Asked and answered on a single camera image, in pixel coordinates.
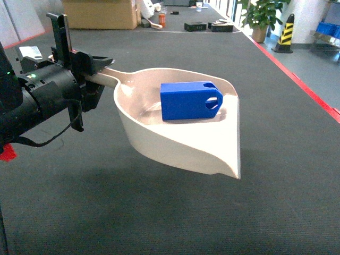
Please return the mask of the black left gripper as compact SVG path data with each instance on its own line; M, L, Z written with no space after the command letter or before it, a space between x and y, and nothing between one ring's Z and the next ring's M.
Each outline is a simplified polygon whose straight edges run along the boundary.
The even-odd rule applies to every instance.
M103 85L85 81L84 77L97 74L115 60L73 50L71 65L64 66L54 60L53 54L43 60L36 46L31 47L33 57L24 56L23 49L16 47L23 71L16 77L16 93L22 97L15 108L16 132L27 132L65 109L69 111L69 126L82 132L82 113L95 109L104 91Z

